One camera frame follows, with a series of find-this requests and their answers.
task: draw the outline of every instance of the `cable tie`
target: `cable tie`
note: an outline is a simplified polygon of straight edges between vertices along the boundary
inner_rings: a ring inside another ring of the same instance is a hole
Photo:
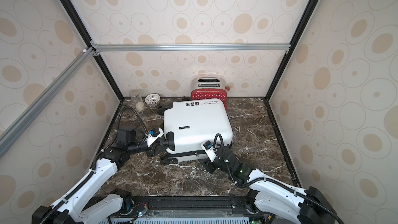
[[[297,189],[298,189],[298,188],[295,188],[295,191],[293,192],[293,195],[295,195],[295,196],[298,196],[298,195],[296,195],[296,193],[298,192]]]
[[[62,197],[61,201],[64,201],[64,203],[68,203],[68,200],[65,197]]]

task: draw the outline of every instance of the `white strainer basket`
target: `white strainer basket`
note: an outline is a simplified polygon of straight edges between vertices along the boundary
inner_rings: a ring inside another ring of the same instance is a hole
[[[160,95],[156,94],[156,93],[151,93],[150,95],[148,95],[147,97],[145,97],[145,103],[149,106],[149,107],[155,107],[159,104],[160,101]]]

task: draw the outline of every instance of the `glass jar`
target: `glass jar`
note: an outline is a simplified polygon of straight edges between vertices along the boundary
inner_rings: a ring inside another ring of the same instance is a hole
[[[137,111],[142,111],[145,109],[145,104],[142,100],[140,91],[131,90],[129,95],[131,97],[132,105]]]

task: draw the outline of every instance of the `wall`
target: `wall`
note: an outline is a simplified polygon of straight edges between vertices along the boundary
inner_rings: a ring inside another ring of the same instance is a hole
[[[397,0],[322,0],[271,107],[304,187],[346,223],[396,223]]]
[[[99,44],[290,42],[308,0],[74,0]]]
[[[223,78],[228,96],[265,96],[284,51],[102,52],[124,96],[190,96],[197,77]]]
[[[0,0],[0,134],[79,55],[84,43],[57,0]]]
[[[290,42],[307,2],[74,0],[93,40],[99,44]],[[229,96],[264,96],[279,65],[276,62],[283,55],[283,51],[272,53],[102,54],[124,96],[135,88],[141,89],[144,96],[149,93],[189,96],[191,80],[210,75],[223,77],[229,85],[233,85]],[[136,57],[140,62],[129,62],[129,59]]]
[[[0,223],[30,223],[87,172],[119,100],[90,57],[0,159]]]

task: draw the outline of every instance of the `black metal frame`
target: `black metal frame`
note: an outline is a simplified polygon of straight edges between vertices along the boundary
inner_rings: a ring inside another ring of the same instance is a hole
[[[65,8],[65,10],[67,11],[69,17],[71,18],[72,22],[74,23],[74,25],[76,26],[78,32],[80,33],[80,35],[82,36],[84,42],[86,43],[87,46],[91,46],[93,47],[92,43],[90,41],[92,41],[89,33],[87,32],[82,20],[80,19],[76,9],[73,7],[73,4],[70,0],[60,0],[63,7]],[[295,31],[295,33],[293,34],[293,37],[291,39],[291,47],[288,51],[288,53],[283,57],[281,64],[272,80],[271,86],[266,94],[266,97],[263,99],[264,100],[264,104],[265,107],[267,109],[269,118],[271,120],[272,126],[275,130],[275,134],[276,134],[276,138],[278,140],[278,143],[281,147],[282,153],[285,157],[286,160],[286,165],[287,168],[291,174],[292,177],[292,181],[293,181],[293,185],[294,186],[299,186],[300,187],[300,182],[298,181],[297,178],[297,174],[296,171],[293,167],[291,158],[289,156],[289,153],[287,152],[286,146],[285,146],[285,142],[283,141],[283,138],[281,136],[281,132],[279,130],[279,127],[277,126],[275,117],[272,113],[270,104],[269,104],[269,100],[272,96],[272,93],[274,92],[279,80],[281,79],[281,76],[301,38],[301,35],[303,34],[303,31],[305,29],[305,27],[307,26],[308,21],[311,18],[312,13],[314,12],[314,9],[317,5],[319,0],[309,0],[307,7],[304,11],[303,16],[301,17],[301,20],[297,26],[297,29]],[[101,55],[98,54],[98,56],[95,56],[96,62],[98,64],[98,66],[100,67],[100,69],[102,70],[102,72],[104,73],[105,77],[107,78],[109,84],[111,85],[112,89],[114,90],[115,94],[117,95],[117,97],[120,100],[120,104],[118,106],[118,110],[121,108],[124,100],[128,97],[123,97],[119,87],[117,86],[115,80],[113,79],[111,73],[109,72],[105,62],[103,61]],[[106,132],[106,135],[104,137],[104,139],[102,140],[101,143],[101,147],[104,145],[104,143],[107,140],[107,137],[112,129],[113,123],[115,122],[115,118],[116,118],[116,114],[113,116],[113,119],[108,127],[108,130]],[[92,204],[95,203],[95,201],[100,201],[102,198],[101,197],[93,197],[91,201],[94,201]],[[201,210],[201,209],[229,209],[234,211],[235,208],[232,207],[232,205],[234,205],[234,200],[235,201],[243,201],[244,197],[135,197],[135,200],[137,201],[144,201],[144,199],[147,199],[148,203],[152,203],[154,204],[153,206],[151,206],[151,208],[157,208],[158,210],[161,209],[196,209],[196,210]],[[167,202],[167,205],[164,206],[159,206],[156,205],[156,202]]]
[[[282,58],[281,64],[279,65],[278,70],[271,82],[271,86],[268,89],[268,92],[266,94],[267,101],[271,98],[272,93],[274,92],[276,86],[278,85],[278,82],[281,79],[281,76],[287,66],[287,63],[289,62],[290,57],[292,56],[293,52],[295,51],[296,46],[299,43],[299,40],[301,38],[301,35],[304,32],[304,29],[307,26],[307,23],[310,20],[311,15],[315,10],[315,7],[316,7],[318,1],[319,0],[309,0],[308,1],[307,7],[305,8],[304,13],[300,19],[300,22],[298,23],[298,26],[296,28],[296,31],[293,34],[293,37],[290,41],[290,49],[287,52],[287,54],[285,54],[284,57]]]
[[[111,122],[109,123],[108,129],[106,130],[106,133],[102,139],[101,145],[98,147],[96,154],[98,154],[98,152],[101,151],[101,149],[104,147],[106,141],[108,140],[109,133],[111,133],[111,131],[112,131],[113,124],[115,123],[116,118],[117,118],[117,113],[119,112],[120,108],[122,107],[124,100],[125,100],[125,98],[123,98],[123,100],[120,101],[119,106],[117,106],[116,112],[113,115]]]
[[[284,57],[281,61],[281,64],[279,65],[278,70],[271,82],[271,86],[268,89],[266,97],[264,98],[264,104],[266,106],[268,116],[269,116],[272,126],[274,128],[275,135],[278,140],[279,146],[281,147],[282,154],[285,157],[286,166],[287,166],[287,169],[289,170],[290,175],[292,177],[293,185],[298,186],[298,187],[301,187],[300,181],[297,177],[297,173],[296,173],[296,170],[294,169],[294,166],[293,166],[292,160],[289,156],[289,153],[287,152],[285,141],[283,140],[281,131],[279,130],[278,124],[275,120],[275,116],[273,115],[272,109],[269,104],[269,100],[271,99],[271,96],[272,96],[273,92],[275,91],[275,88],[278,85],[278,82],[281,79],[282,74],[285,71],[287,64],[289,63],[289,60],[290,60],[291,56],[293,55],[293,52],[295,51],[297,44],[299,43],[299,40],[304,32],[305,27],[307,26],[307,24],[312,16],[312,13],[314,12],[314,10],[316,8],[318,1],[319,0],[309,0],[308,1],[307,7],[304,10],[304,14],[302,15],[300,22],[298,23],[298,26],[296,28],[296,31],[293,34],[293,37],[290,41],[290,45],[291,45],[290,49],[287,52],[287,54],[284,55]]]
[[[70,19],[75,25],[80,36],[83,38],[83,41],[86,43],[88,47],[93,47],[93,50],[95,51],[95,47],[91,44],[92,38],[90,37],[90,34],[88,34],[87,29],[85,28],[82,19],[80,19],[76,9],[73,7],[72,2],[70,0],[59,0],[59,1],[66,10],[67,14],[69,15]],[[122,101],[123,100],[122,92],[120,92],[119,87],[117,86],[115,80],[113,79],[112,74],[109,71],[108,67],[106,66],[105,62],[103,61],[101,55],[98,53],[97,56],[94,56],[94,59],[96,60],[105,78],[108,80],[117,98],[119,98],[119,100]]]
[[[91,207],[97,202],[104,199],[104,197],[92,197],[84,209]],[[247,211],[245,207],[245,196],[208,196],[208,197],[132,197],[134,204],[145,203],[149,206],[152,213],[160,211],[221,211],[228,212],[229,214],[236,215],[237,217],[252,217],[264,218],[267,212],[258,212],[252,214]],[[119,212],[114,213],[112,216],[115,218],[133,218],[142,208],[133,208],[132,212],[128,215],[121,215]]]

